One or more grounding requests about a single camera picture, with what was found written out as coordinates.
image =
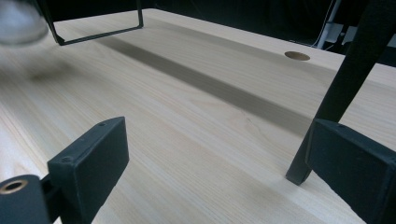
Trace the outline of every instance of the screw hole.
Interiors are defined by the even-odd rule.
[[[72,160],[73,160],[72,157],[63,157],[63,158],[61,159],[61,162],[70,162],[70,161],[72,161]]]
[[[297,61],[308,61],[311,59],[308,55],[296,51],[287,51],[285,52],[285,55],[286,57]]]
[[[0,194],[14,193],[20,189],[23,189],[26,185],[27,185],[27,180],[24,179],[14,180],[4,185],[2,188],[0,188]]]

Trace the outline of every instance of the cable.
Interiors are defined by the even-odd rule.
[[[334,45],[329,46],[329,47],[326,48],[325,50],[328,50],[328,49],[330,49],[330,48],[332,48],[332,47],[334,47]]]
[[[321,28],[321,30],[320,30],[320,33],[319,33],[319,36],[318,36],[317,40],[316,40],[311,46],[309,46],[309,47],[313,48],[313,47],[318,43],[318,41],[320,40],[320,37],[321,37],[321,35],[323,34],[323,31],[324,31],[324,27],[326,26],[326,23],[327,23],[327,16],[329,15],[330,8],[332,8],[332,3],[333,3],[333,2],[334,2],[334,0],[332,0],[332,1],[330,2],[329,8],[327,9],[326,16],[324,17],[324,22],[323,22],[323,25],[322,25],[322,28]]]
[[[194,6],[195,10],[198,12],[198,14],[202,17],[202,19],[204,21],[206,21],[206,18],[204,16],[204,14],[202,14],[202,12],[200,11],[200,9],[198,8],[198,6],[195,5],[195,2],[193,0],[190,0],[190,2],[192,3],[192,5]]]

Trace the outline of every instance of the light wood surface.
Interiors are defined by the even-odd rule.
[[[124,116],[131,160],[95,223],[362,223],[315,174],[285,179],[343,56],[154,9],[144,20],[71,46],[0,47],[0,180],[43,177],[92,125]],[[136,21],[57,26],[72,38]],[[377,64],[342,119],[393,149],[395,71]]]

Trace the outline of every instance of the black bracket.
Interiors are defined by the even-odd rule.
[[[78,43],[78,42],[92,40],[92,39],[96,39],[96,38],[100,38],[100,37],[104,37],[104,36],[108,36],[108,35],[116,35],[116,34],[132,31],[132,30],[137,30],[137,29],[143,28],[143,26],[144,26],[144,24],[143,24],[142,4],[141,4],[140,0],[136,0],[137,17],[139,19],[139,23],[138,23],[138,25],[136,27],[123,29],[123,30],[118,30],[118,31],[113,31],[113,32],[102,33],[102,34],[99,34],[99,35],[89,35],[89,36],[85,36],[85,37],[82,37],[82,38],[77,38],[77,39],[67,40],[66,41],[66,40],[61,38],[56,33],[55,24],[54,24],[55,20],[51,16],[50,8],[48,6],[47,1],[48,0],[37,0],[37,3],[41,7],[41,11],[43,12],[43,15],[44,15],[44,18],[47,21],[47,24],[49,25],[49,29],[52,32],[53,38],[55,39],[56,43],[58,43],[60,46],[75,44],[75,43]]]
[[[100,122],[48,161],[0,183],[0,223],[91,223],[129,161],[124,118]]]

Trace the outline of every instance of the wood grain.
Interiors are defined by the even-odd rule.
[[[315,174],[284,177],[342,56],[154,9],[144,19],[75,45],[0,48],[0,179],[43,177],[92,125],[125,116],[131,161],[95,223],[362,223]],[[57,26],[73,38],[136,21]],[[394,75],[377,64],[342,119],[393,149]]]

